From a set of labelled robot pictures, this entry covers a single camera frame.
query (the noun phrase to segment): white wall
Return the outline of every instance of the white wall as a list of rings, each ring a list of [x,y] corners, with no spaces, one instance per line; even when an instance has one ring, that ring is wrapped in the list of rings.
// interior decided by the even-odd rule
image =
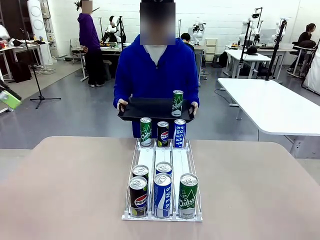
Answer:
[[[60,55],[69,53],[69,41],[79,37],[79,24],[77,21],[80,13],[76,11],[75,0],[48,0],[52,24],[56,35]],[[217,52],[221,53],[224,46],[230,41],[237,42],[241,34],[242,21],[249,18],[255,8],[263,7],[263,29],[274,29],[280,17],[290,18],[284,43],[290,43],[304,31],[305,26],[314,22],[318,23],[320,35],[320,7],[319,0],[175,0],[176,26],[181,19],[181,33],[188,32],[196,18],[204,20],[206,25],[205,38],[217,38]],[[132,42],[140,32],[140,0],[94,0],[93,8],[98,8],[92,14],[96,30],[101,37],[98,17],[102,17],[105,29],[109,24],[109,17],[123,16],[127,42]]]

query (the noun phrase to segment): blue jacket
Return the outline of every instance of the blue jacket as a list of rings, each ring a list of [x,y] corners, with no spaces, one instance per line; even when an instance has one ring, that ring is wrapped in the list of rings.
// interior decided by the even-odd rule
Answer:
[[[119,99],[128,101],[131,94],[133,98],[171,99],[174,90],[183,91],[183,98],[190,104],[200,104],[195,54],[177,38],[175,45],[167,46],[156,66],[144,46],[140,45],[138,35],[120,55],[115,76],[114,107],[117,107]],[[139,122],[132,123],[132,131],[135,138],[140,137]],[[170,125],[169,137],[172,138],[173,134],[173,125]],[[152,137],[157,137],[157,122],[152,123]]]
[[[88,48],[88,52],[100,51],[100,41],[94,25],[94,21],[90,14],[80,13],[78,17],[79,22],[79,42],[82,46]]]

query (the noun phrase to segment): tray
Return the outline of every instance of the tray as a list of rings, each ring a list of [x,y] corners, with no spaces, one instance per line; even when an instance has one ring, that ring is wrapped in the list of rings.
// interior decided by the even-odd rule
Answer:
[[[172,113],[172,99],[167,98],[130,98],[129,104],[124,106],[124,112],[119,111],[118,116],[124,121],[139,122],[141,118],[151,118],[152,120],[166,121],[173,123],[177,119],[183,119],[190,123],[195,116],[189,113],[190,108],[194,108],[187,100],[182,102],[182,114],[180,117],[174,117]]]
[[[121,219],[132,221],[202,222],[203,214],[201,207],[200,179],[198,184],[198,191],[196,194],[195,210],[193,217],[189,219],[181,218],[179,216],[178,211],[181,175],[186,173],[192,173],[194,175],[197,175],[190,141],[188,140],[183,148],[175,148],[173,147],[171,142],[168,147],[157,147],[155,142],[156,141],[153,141],[153,144],[149,147],[141,146],[139,140],[137,140],[136,142],[131,163],[131,169],[128,176],[128,185],[125,193],[124,213]],[[172,164],[171,206],[169,210],[170,216],[167,218],[155,217],[155,210],[153,204],[153,179],[155,176],[155,167],[159,162],[168,162]],[[148,207],[146,210],[146,215],[140,218],[132,216],[129,191],[129,181],[132,177],[132,169],[136,165],[145,165],[149,168],[149,197],[147,200]]]

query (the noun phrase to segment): blue can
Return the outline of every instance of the blue can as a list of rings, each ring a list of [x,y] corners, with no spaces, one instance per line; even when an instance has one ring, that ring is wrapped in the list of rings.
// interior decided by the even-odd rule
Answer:
[[[187,124],[185,120],[177,119],[174,121],[174,148],[183,148],[185,146],[186,128]]]
[[[170,177],[172,176],[172,165],[166,161],[159,162],[155,166],[155,174],[169,174]]]
[[[172,180],[169,174],[159,173],[154,177],[153,210],[154,216],[160,219],[170,217]]]

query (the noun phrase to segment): can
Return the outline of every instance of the can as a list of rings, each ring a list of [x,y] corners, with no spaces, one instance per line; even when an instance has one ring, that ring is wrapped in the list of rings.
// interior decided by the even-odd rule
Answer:
[[[153,206],[154,216],[157,218],[170,217],[171,206],[171,177],[166,173],[159,173],[154,177]]]
[[[169,123],[166,121],[158,122],[158,147],[167,147],[169,144]]]
[[[183,119],[174,121],[173,147],[183,148],[185,146],[187,124]]]
[[[172,176],[172,165],[166,161],[159,162],[155,166],[155,174],[169,174],[170,177]]]
[[[198,191],[198,178],[191,173],[183,174],[180,178],[179,189],[179,217],[191,219],[195,215]]]
[[[129,181],[130,204],[133,217],[141,218],[147,213],[148,183],[142,176],[135,176]]]
[[[143,117],[140,119],[140,143],[143,147],[149,147],[152,143],[151,119]]]
[[[137,165],[132,169],[132,177],[143,177],[149,182],[149,168],[145,165]]]
[[[181,117],[183,99],[184,99],[183,91],[180,91],[180,90],[173,91],[172,116]]]

